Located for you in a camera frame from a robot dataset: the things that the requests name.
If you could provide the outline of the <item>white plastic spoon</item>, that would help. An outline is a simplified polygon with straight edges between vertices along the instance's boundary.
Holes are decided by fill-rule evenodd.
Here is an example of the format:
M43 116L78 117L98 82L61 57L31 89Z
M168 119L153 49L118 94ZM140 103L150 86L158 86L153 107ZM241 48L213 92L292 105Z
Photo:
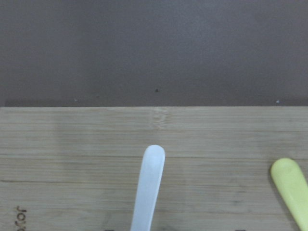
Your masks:
M150 145L144 152L130 226L131 231L149 231L151 229L165 156L165 150L159 145Z

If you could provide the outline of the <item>bamboo cutting board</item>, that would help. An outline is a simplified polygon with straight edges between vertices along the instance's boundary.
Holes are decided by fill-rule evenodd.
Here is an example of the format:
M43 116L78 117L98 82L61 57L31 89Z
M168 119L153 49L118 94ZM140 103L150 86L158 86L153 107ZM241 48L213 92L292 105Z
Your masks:
M3 231L128 231L142 156L164 148L154 231L296 231L270 176L308 171L308 109L3 107Z

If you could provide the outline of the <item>yellow plastic knife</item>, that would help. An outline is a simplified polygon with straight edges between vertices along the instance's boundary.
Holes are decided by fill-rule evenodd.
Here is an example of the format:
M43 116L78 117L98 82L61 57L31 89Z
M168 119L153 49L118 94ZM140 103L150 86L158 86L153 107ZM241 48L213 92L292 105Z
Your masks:
M290 158L276 160L270 174L299 229L308 229L308 183L299 164Z

